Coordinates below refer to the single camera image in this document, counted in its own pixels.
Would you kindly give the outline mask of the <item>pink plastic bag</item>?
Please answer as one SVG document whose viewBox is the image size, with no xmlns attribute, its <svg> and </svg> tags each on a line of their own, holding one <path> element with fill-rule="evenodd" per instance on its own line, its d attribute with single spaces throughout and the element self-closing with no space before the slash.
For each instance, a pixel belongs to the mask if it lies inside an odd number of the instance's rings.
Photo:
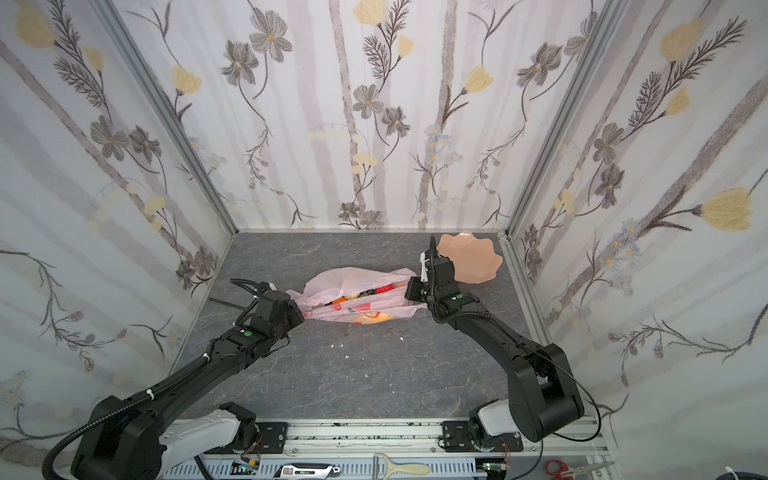
<svg viewBox="0 0 768 480">
<path fill-rule="evenodd" d="M 324 271 L 309 280 L 301 292 L 288 294 L 306 319 L 370 325 L 413 317 L 426 307 L 405 298 L 415 273 L 407 268 L 380 272 L 356 267 Z"/>
</svg>

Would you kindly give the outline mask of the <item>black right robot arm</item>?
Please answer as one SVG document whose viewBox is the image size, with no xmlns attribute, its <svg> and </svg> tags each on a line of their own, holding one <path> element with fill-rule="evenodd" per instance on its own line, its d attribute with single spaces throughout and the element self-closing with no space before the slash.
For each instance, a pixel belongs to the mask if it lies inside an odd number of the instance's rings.
<svg viewBox="0 0 768 480">
<path fill-rule="evenodd" d="M 578 385 L 564 351 L 555 344 L 542 346 L 527 339 L 494 316 L 473 294 L 463 292 L 455 280 L 450 259 L 424 251 L 421 273 L 412 277 L 405 298 L 424 303 L 433 320 L 468 336 L 504 370 L 507 413 L 498 421 L 476 420 L 481 434 L 495 437 L 521 433 L 538 442 L 579 420 L 585 413 Z"/>
</svg>

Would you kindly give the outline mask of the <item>pink scalloped plate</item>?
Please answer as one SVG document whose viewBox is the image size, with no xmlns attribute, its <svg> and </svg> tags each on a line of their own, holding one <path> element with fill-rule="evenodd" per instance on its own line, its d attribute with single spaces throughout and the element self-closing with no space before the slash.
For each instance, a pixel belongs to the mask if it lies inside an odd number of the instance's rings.
<svg viewBox="0 0 768 480">
<path fill-rule="evenodd" d="M 478 238 L 471 232 L 443 234 L 437 251 L 453 263 L 454 278 L 461 283 L 481 284 L 493 280 L 503 263 L 490 238 Z"/>
</svg>

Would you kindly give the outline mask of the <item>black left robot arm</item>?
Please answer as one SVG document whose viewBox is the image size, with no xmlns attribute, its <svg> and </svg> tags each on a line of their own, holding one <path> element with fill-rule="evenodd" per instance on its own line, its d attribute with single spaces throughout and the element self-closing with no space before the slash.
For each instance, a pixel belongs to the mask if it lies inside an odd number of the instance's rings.
<svg viewBox="0 0 768 480">
<path fill-rule="evenodd" d="M 59 479 L 56 458 L 79 443 L 70 472 L 77 479 L 154 479 L 170 449 L 160 437 L 215 386 L 267 357 L 278 341 L 304 321 L 285 292 L 268 290 L 252 301 L 234 326 L 212 339 L 200 357 L 178 372 L 126 399 L 109 396 L 86 424 L 61 439 L 45 456 L 41 473 Z"/>
</svg>

